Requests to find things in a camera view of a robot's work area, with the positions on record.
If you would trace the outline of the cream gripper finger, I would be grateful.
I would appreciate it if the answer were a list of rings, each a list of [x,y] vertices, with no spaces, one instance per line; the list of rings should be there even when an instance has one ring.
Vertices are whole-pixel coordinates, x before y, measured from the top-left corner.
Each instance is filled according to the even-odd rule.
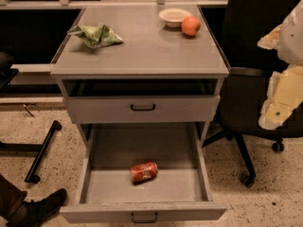
[[[274,72],[270,77],[258,124],[265,130],[275,130],[302,102],[303,67],[291,64],[282,73]]]
[[[275,27],[270,33],[260,38],[258,47],[267,50],[278,49],[280,30],[281,25]]]

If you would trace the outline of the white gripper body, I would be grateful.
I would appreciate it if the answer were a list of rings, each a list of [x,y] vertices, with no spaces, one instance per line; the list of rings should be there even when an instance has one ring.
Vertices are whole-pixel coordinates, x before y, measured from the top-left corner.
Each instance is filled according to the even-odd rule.
[[[303,0],[300,0],[282,23],[277,55],[289,64],[303,64]]]

